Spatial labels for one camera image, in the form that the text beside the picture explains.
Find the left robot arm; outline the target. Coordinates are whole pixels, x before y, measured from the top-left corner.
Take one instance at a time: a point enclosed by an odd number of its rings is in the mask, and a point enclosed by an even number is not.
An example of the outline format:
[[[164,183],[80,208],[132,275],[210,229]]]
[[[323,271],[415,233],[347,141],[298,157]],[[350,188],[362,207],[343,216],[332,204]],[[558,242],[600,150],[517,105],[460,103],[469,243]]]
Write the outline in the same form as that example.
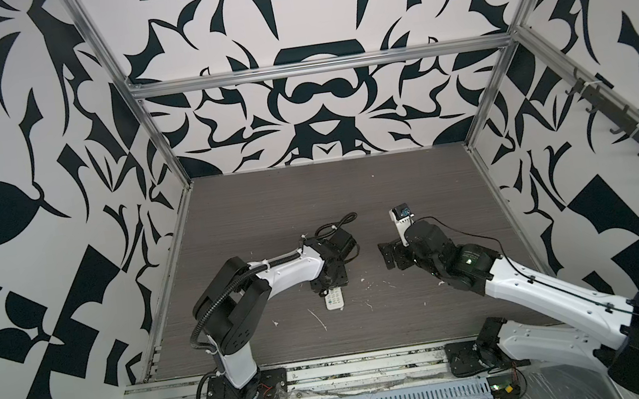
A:
[[[308,284],[322,298],[346,286],[347,266],[361,251],[345,230],[356,218],[355,212],[347,213],[321,225],[279,257],[250,263],[231,257],[222,265],[192,310],[196,322],[189,345],[211,355],[216,366],[203,374],[196,399],[211,389],[217,392],[208,399],[267,398],[262,391],[273,389],[278,380],[272,377],[264,383],[251,340],[268,301],[297,285]]]

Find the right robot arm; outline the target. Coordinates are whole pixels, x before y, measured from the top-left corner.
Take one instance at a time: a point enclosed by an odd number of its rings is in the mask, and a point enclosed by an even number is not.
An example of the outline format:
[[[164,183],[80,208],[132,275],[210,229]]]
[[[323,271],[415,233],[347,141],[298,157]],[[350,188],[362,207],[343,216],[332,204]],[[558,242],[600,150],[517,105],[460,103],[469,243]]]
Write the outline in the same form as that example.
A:
[[[547,361],[605,373],[639,396],[639,292],[625,298],[555,279],[487,247],[456,244],[425,218],[396,227],[399,238],[378,246],[388,268],[418,267],[453,289],[555,320],[542,327],[488,318],[456,377]]]

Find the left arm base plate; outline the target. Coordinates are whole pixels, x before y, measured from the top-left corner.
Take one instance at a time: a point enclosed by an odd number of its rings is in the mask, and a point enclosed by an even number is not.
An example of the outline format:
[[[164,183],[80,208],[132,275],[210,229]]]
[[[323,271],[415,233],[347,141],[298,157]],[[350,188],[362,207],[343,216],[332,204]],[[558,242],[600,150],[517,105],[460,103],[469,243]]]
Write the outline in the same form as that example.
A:
[[[286,368],[258,371],[242,389],[232,386],[224,376],[213,377],[206,383],[206,399],[275,399],[287,392]]]

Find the white remote control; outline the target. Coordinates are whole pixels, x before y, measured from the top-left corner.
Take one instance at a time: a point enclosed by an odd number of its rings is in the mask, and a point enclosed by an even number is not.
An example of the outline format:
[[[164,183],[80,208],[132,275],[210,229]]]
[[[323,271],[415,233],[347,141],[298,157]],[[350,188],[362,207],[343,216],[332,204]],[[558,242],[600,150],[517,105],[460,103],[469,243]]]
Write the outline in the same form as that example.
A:
[[[325,298],[325,307],[329,311],[342,310],[345,307],[343,291],[339,287],[329,289]]]

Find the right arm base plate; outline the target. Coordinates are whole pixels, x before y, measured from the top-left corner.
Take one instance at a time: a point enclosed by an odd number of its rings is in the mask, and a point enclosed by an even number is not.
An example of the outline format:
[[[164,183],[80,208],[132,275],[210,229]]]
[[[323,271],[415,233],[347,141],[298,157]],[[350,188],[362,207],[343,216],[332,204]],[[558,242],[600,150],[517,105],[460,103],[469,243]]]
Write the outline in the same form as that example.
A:
[[[509,370],[516,366],[530,366],[528,359],[513,359],[499,347],[499,339],[476,339],[460,343],[446,344],[445,355],[451,375],[457,378],[478,374]]]

